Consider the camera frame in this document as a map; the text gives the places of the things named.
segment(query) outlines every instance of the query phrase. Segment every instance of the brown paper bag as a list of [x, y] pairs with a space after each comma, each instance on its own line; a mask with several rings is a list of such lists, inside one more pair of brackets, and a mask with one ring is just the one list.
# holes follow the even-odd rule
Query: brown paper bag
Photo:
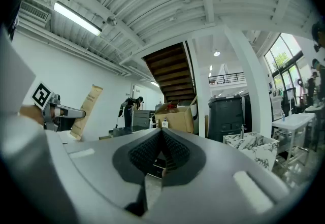
[[102, 93], [102, 88], [98, 86], [92, 86], [90, 93], [86, 97], [84, 103], [81, 106], [81, 110], [86, 112], [86, 116], [84, 118], [77, 118], [75, 123], [73, 124], [70, 134], [77, 138], [78, 140], [81, 139], [83, 130], [87, 124], [88, 118], [90, 117], [91, 111]]

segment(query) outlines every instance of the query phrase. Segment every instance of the air vent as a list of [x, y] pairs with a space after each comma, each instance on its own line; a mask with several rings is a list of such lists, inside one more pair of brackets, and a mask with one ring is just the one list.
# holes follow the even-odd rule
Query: air vent
[[26, 15], [32, 16], [33, 18], [42, 21], [42, 22], [46, 22], [49, 13], [43, 11], [40, 8], [37, 8], [27, 2], [22, 2], [21, 3], [21, 8], [20, 11]]

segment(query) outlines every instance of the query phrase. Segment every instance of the air conditioning unit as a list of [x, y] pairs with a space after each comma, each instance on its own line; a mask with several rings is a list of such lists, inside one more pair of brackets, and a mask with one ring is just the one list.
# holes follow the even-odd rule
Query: air conditioning unit
[[21, 2], [19, 16], [31, 23], [45, 28], [51, 20], [51, 14], [27, 2]]
[[248, 39], [250, 44], [254, 44], [258, 39], [261, 31], [247, 31], [246, 38]]

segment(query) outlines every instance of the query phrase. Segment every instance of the tree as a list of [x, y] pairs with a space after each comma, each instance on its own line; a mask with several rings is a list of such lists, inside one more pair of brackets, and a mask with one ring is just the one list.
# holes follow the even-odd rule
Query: tree
[[[288, 56], [285, 52], [280, 53], [278, 56], [274, 57], [276, 64], [278, 64], [279, 67], [281, 67], [286, 60], [288, 60]], [[278, 70], [278, 67], [276, 66], [275, 62], [272, 62], [272, 65], [274, 67], [274, 70]]]

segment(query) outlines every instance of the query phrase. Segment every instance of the black metal railing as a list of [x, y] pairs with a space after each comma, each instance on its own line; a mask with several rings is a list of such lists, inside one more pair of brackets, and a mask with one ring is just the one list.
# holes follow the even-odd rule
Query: black metal railing
[[210, 85], [219, 85], [239, 81], [246, 81], [245, 74], [243, 72], [209, 77]]

